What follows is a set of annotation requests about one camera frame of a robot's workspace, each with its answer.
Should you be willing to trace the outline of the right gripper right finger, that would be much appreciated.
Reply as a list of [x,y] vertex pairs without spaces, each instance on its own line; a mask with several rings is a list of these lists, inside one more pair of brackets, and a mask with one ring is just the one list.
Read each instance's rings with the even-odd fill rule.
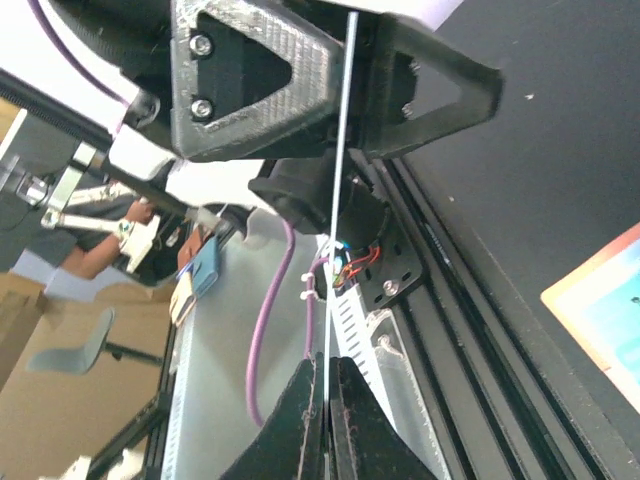
[[329,360],[331,479],[433,479],[392,427],[353,359]]

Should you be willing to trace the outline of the pink leather card holder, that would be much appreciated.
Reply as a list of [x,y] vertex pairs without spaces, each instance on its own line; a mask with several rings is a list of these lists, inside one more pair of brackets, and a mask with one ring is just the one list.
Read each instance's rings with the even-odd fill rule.
[[598,369],[639,408],[639,226],[541,293]]

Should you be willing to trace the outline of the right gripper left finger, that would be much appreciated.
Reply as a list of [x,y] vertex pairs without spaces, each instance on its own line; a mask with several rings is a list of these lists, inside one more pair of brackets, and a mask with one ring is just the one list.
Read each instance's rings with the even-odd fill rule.
[[324,476],[324,356],[301,361],[255,440],[223,479],[313,480]]

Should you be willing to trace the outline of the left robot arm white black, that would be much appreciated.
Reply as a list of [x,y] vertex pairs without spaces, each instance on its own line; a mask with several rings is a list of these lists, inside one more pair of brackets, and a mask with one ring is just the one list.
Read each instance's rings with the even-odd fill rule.
[[[103,169],[116,180],[177,212],[186,205],[160,192],[133,160],[116,162],[116,147],[137,137],[157,115],[156,97],[141,88],[122,95],[87,70],[62,42],[36,1],[2,9],[18,24],[19,47],[1,53],[1,92],[10,101],[102,153]],[[254,42],[291,70],[289,82],[246,106],[215,107],[198,117],[199,83],[213,78],[192,50],[202,22]],[[294,154],[283,143],[337,119],[352,89],[357,34],[338,40],[286,6],[273,1],[177,1],[172,6],[171,139],[176,158],[194,163],[262,158],[272,168],[248,187],[297,229],[317,231],[336,204],[334,164],[326,152]],[[501,99],[500,71],[476,62],[437,38],[424,24],[385,12],[375,20],[367,48],[366,102],[355,129],[342,128],[349,146],[375,159],[395,158],[491,119]],[[409,57],[439,72],[459,88],[457,101],[400,124],[387,118],[397,59]]]

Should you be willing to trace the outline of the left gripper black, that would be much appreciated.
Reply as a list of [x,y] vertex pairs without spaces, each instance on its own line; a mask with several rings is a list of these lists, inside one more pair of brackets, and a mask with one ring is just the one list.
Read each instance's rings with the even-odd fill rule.
[[336,143],[346,8],[323,1],[55,1],[138,85],[141,131],[194,162],[314,157]]

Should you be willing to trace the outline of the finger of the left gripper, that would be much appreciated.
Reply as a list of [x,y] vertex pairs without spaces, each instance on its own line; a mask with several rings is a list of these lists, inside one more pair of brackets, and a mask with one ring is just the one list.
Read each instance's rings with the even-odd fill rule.
[[380,16],[362,124],[370,159],[398,158],[486,122],[503,93],[500,70],[477,62],[419,21]]

